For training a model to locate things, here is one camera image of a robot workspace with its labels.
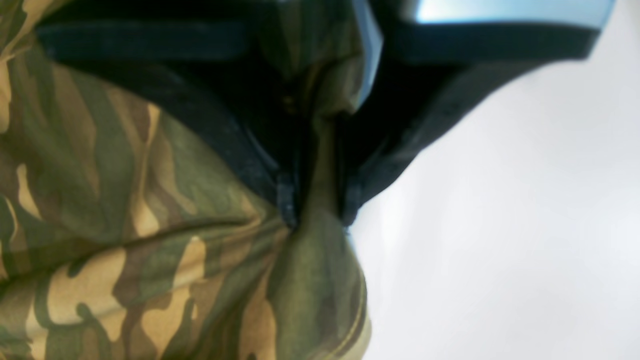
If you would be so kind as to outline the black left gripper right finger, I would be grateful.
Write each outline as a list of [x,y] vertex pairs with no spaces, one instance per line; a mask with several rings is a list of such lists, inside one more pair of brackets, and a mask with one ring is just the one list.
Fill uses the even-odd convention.
[[381,54],[368,97],[340,126],[340,218],[388,188],[494,91],[589,57],[601,0],[368,0]]

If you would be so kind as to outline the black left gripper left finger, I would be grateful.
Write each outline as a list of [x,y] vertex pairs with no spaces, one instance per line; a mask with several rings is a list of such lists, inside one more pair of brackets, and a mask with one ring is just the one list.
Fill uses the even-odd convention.
[[151,101],[296,228],[303,125],[259,37],[265,0],[74,0],[35,27],[46,55]]

